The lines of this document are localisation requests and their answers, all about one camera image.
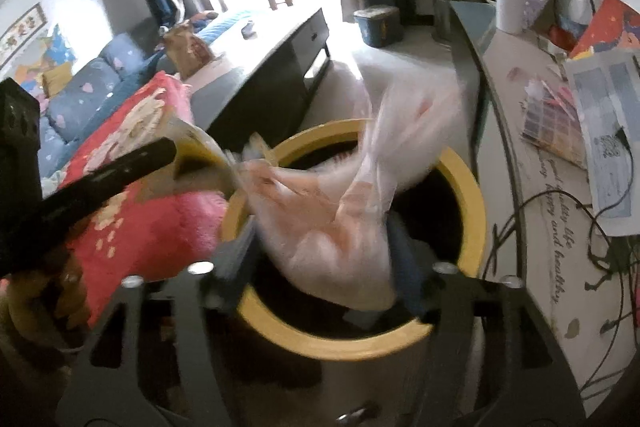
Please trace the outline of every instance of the paper towel roll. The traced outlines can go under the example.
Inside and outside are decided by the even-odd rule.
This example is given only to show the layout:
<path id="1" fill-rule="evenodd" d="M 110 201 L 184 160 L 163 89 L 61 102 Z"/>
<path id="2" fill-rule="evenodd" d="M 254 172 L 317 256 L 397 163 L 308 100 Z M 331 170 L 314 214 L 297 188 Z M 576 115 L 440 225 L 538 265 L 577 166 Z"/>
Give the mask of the paper towel roll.
<path id="1" fill-rule="evenodd" d="M 495 0 L 495 26 L 513 35 L 522 33 L 524 25 L 524 0 Z"/>

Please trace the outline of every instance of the storage box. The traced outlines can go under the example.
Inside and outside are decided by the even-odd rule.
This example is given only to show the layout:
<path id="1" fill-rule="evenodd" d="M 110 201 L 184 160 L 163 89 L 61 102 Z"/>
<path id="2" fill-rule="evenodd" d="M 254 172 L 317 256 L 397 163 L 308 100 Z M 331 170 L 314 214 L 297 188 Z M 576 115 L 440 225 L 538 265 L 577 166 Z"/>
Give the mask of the storage box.
<path id="1" fill-rule="evenodd" d="M 402 40 L 400 10 L 395 6 L 370 6 L 353 13 L 360 27 L 362 40 L 373 48 L 384 48 Z"/>

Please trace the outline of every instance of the book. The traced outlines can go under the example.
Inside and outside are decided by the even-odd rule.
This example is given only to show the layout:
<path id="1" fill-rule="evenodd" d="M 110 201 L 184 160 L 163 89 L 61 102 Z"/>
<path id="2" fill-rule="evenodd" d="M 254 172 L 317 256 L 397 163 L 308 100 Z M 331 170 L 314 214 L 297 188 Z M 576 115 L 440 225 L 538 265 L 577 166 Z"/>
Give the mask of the book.
<path id="1" fill-rule="evenodd" d="M 640 14 L 621 0 L 603 0 L 569 58 L 614 48 L 640 49 Z"/>

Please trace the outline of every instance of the pink plastic bag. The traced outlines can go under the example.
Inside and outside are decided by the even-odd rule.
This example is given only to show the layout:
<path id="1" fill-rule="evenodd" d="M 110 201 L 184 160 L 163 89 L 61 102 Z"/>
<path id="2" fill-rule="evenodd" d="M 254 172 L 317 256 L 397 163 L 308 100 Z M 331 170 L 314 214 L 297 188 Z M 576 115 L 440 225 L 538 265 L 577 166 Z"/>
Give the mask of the pink plastic bag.
<path id="1" fill-rule="evenodd" d="M 358 150 L 330 169 L 295 171 L 264 160 L 239 180 L 275 266 L 300 291 L 362 311 L 395 301 L 384 216 L 397 190 L 433 168 L 456 122 L 460 96 L 390 88 Z"/>

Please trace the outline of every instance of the framed picture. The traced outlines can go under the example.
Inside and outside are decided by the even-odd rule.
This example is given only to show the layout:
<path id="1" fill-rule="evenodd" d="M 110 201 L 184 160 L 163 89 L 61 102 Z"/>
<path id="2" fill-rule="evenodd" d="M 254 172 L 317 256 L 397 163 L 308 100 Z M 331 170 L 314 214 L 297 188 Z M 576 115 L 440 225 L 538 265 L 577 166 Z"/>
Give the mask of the framed picture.
<path id="1" fill-rule="evenodd" d="M 37 3 L 27 10 L 0 37 L 0 70 L 47 24 L 42 6 Z"/>

